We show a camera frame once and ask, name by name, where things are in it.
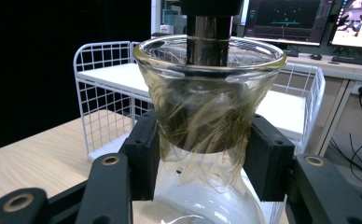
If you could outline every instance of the computer monitor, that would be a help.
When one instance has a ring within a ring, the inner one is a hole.
[[[288,45],[319,47],[332,0],[249,0],[244,37]]]
[[[362,0],[342,0],[328,43],[332,46],[362,48]]]

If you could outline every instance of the glass vessel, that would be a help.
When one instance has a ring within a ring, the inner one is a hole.
[[[241,171],[253,116],[284,53],[232,37],[227,66],[190,65],[187,37],[173,35],[133,54],[159,124],[155,198],[145,208],[152,223],[264,223]]]

